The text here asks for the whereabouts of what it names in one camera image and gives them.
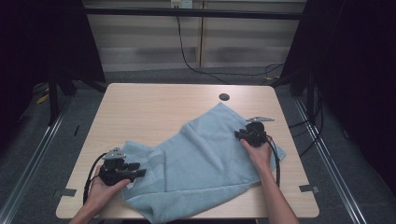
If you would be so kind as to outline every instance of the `light blue towel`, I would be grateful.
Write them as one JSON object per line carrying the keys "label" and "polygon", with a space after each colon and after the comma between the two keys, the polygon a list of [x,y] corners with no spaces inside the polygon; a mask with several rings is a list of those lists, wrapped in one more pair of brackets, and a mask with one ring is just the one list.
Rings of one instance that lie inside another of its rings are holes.
{"label": "light blue towel", "polygon": [[[147,171],[122,191],[124,201],[156,224],[199,214],[247,191],[260,178],[233,133],[247,124],[219,103],[156,147],[127,142],[125,161],[140,162]],[[276,149],[282,160],[284,150]]]}

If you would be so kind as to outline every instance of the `black robotic gripper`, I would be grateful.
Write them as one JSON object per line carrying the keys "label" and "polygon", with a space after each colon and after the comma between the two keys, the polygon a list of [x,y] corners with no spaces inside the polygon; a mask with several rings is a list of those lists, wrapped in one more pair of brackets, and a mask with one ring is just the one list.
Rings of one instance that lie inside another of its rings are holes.
{"label": "black robotic gripper", "polygon": [[246,129],[235,131],[235,137],[245,139],[253,147],[260,147],[267,142],[267,134],[261,122],[252,122],[245,126]]}
{"label": "black robotic gripper", "polygon": [[123,179],[130,179],[131,183],[146,174],[146,170],[138,170],[140,163],[124,163],[123,159],[105,160],[100,168],[99,176],[108,186],[113,186]]}

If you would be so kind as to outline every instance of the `person's right hand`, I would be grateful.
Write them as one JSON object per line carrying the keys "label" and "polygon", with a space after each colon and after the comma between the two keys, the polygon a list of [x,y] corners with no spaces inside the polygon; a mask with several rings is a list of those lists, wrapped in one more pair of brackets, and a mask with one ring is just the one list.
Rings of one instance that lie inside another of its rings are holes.
{"label": "person's right hand", "polygon": [[267,137],[268,142],[264,143],[260,147],[252,147],[247,140],[241,139],[240,142],[242,146],[247,150],[247,153],[250,157],[250,160],[253,162],[253,164],[256,167],[259,167],[261,165],[267,165],[268,167],[270,166],[270,160],[271,160],[271,152],[272,149],[270,147],[270,143],[272,141],[271,137]]}

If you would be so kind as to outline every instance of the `black curtain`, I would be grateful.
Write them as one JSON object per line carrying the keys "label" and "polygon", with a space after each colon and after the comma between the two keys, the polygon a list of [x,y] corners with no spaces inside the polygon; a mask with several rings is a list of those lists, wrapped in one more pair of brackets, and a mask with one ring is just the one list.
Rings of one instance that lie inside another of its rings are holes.
{"label": "black curtain", "polygon": [[48,82],[50,75],[105,82],[87,16],[67,7],[83,5],[79,0],[7,0],[0,7],[2,148],[37,83]]}
{"label": "black curtain", "polygon": [[365,159],[396,194],[396,3],[308,0],[281,78],[313,76]]}

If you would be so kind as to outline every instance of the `black cable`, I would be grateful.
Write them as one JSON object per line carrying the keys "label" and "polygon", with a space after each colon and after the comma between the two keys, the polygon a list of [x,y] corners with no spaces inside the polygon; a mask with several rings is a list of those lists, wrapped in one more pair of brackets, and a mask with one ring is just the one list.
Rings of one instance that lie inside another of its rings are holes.
{"label": "black cable", "polygon": [[321,104],[322,97],[319,96],[319,93],[318,93],[318,98],[320,99],[320,123],[321,123],[321,126],[320,126],[320,129],[318,131],[318,134],[315,136],[314,141],[299,155],[300,157],[302,157],[307,151],[309,151],[309,149],[311,149],[311,147],[318,141],[318,139],[320,138],[320,134],[321,134],[321,132],[323,130],[324,117],[323,117],[323,108],[322,108],[322,104]]}
{"label": "black cable", "polygon": [[[240,74],[240,73],[224,73],[224,72],[210,72],[209,73],[209,72],[199,71],[199,70],[196,70],[196,69],[192,68],[189,65],[189,63],[187,62],[187,60],[186,60],[186,56],[184,54],[184,48],[183,48],[183,40],[181,38],[180,17],[177,17],[177,30],[178,30],[178,37],[179,37],[179,40],[180,40],[180,48],[181,48],[181,54],[183,56],[183,61],[190,68],[190,70],[193,71],[193,72],[199,73],[199,74],[204,74],[204,75],[211,76],[211,77],[213,77],[213,78],[215,78],[215,79],[217,79],[217,80],[219,80],[219,81],[221,81],[221,82],[223,82],[225,84],[228,84],[228,85],[231,85],[231,84],[226,82],[226,81],[224,81],[224,80],[222,80],[219,77],[214,76],[214,75],[257,77],[257,76],[267,75],[267,74],[271,73],[272,71],[274,71],[275,69],[277,69],[279,66],[283,65],[283,63],[269,64],[269,65],[265,66],[265,71],[264,72],[257,73],[257,74]],[[270,71],[267,71],[267,68],[269,66],[275,66],[275,68],[271,69]]]}
{"label": "black cable", "polygon": [[276,184],[277,184],[277,186],[279,187],[279,186],[280,186],[280,164],[279,164],[280,159],[279,159],[279,157],[277,156],[277,148],[276,148],[276,144],[275,144],[275,142],[274,142],[274,139],[273,139],[272,137],[270,137],[271,142],[274,143],[275,148],[272,146],[271,142],[268,141],[268,137],[267,137],[267,136],[264,136],[264,134],[262,134],[261,132],[259,132],[258,130],[256,130],[256,129],[253,128],[253,127],[250,127],[250,128],[254,131],[254,133],[257,133],[260,137],[262,137],[262,138],[264,138],[264,139],[267,140],[268,145],[270,145],[270,148],[271,148],[271,150],[272,150],[273,153],[274,153],[275,165],[276,165]]}
{"label": "black cable", "polygon": [[277,156],[277,148],[276,148],[276,144],[274,142],[274,140],[271,138],[271,142],[268,142],[268,144],[270,145],[270,148],[272,149],[273,153],[274,153],[274,157],[275,157],[275,165],[276,165],[276,184],[279,187],[280,186],[280,159]]}
{"label": "black cable", "polygon": [[277,81],[271,83],[269,86],[275,89],[276,87],[291,83],[295,78],[299,77],[300,73],[300,70],[296,70],[288,74],[287,76],[282,75]]}
{"label": "black cable", "polygon": [[85,182],[84,195],[83,195],[83,198],[82,198],[82,204],[85,204],[85,202],[87,202],[87,199],[88,199],[88,192],[89,192],[89,190],[90,190],[91,181],[97,177],[97,175],[96,175],[94,178],[91,179],[91,175],[92,175],[92,173],[93,173],[93,169],[95,168],[96,163],[98,163],[99,160],[102,159],[102,157],[104,157],[106,154],[107,154],[107,153],[103,153],[102,155],[100,155],[100,156],[96,159],[96,161],[93,163],[93,165],[92,165],[92,167],[91,167],[90,173],[88,174],[87,181]]}
{"label": "black cable", "polygon": [[[318,115],[318,113],[320,112],[320,109],[321,109],[321,107],[322,107],[321,104],[322,104],[322,97],[318,95],[317,108],[316,108],[316,111],[315,111],[314,118],[316,118],[317,115]],[[305,124],[305,123],[307,123],[307,122],[308,122],[308,120],[305,119],[305,120],[303,120],[303,121],[301,121],[301,122],[298,122],[298,123],[289,125],[289,128],[295,128],[295,127],[298,127],[298,126],[300,126],[300,125],[302,125],[302,124]]]}
{"label": "black cable", "polygon": [[308,132],[308,129],[305,129],[305,130],[304,130],[303,132],[301,132],[301,133],[297,133],[296,135],[292,136],[292,138],[301,136],[301,135],[303,135],[303,134],[306,133],[306,132]]}

